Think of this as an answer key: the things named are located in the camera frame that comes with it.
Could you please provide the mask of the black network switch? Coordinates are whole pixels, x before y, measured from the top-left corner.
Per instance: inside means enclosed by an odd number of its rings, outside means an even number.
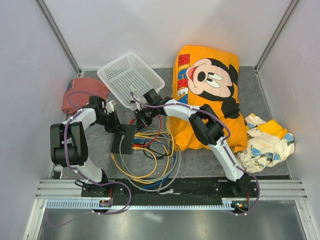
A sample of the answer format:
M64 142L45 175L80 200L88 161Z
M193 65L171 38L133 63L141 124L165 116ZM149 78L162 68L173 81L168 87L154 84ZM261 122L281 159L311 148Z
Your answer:
M134 124L121 124L124 130L123 134L115 133L111 152L113 154L131 155L133 153L133 144L136 133L136 126Z

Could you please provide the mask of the white plastic basket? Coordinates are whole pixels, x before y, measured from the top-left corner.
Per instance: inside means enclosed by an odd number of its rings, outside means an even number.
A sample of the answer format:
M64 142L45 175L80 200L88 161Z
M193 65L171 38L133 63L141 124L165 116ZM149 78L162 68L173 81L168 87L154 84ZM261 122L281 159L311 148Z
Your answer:
M157 93L165 81L135 53L126 53L97 70L97 75L117 100L127 109L134 111L136 104L130 93L139 101L149 90Z

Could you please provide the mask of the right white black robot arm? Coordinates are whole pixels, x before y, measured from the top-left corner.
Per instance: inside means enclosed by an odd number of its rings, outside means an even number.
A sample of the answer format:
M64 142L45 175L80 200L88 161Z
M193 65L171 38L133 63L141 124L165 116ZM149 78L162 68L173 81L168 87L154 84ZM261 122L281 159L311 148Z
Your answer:
M230 193L235 197L240 197L247 191L251 178L240 167L227 143L231 132L208 104L194 106L170 97L162 98L155 89L143 95L146 103L138 100L133 92L130 93L130 96L135 103L143 106L135 111L135 116L141 126L149 126L157 115L175 117L189 122L196 139L201 144L208 146L218 159L227 178Z

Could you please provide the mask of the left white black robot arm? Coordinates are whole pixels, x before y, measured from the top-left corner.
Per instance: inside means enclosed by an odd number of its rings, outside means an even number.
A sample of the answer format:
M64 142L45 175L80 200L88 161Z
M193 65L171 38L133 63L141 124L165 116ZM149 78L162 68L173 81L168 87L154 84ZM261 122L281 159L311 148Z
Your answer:
M89 158L85 130L95 124L113 134L125 134L121 126L116 102L106 102L99 96L90 96L89 103L80 107L74 115L62 123L50 126L50 156L53 164L68 168L85 182L91 183L92 191L99 197L106 196L110 185L106 173Z

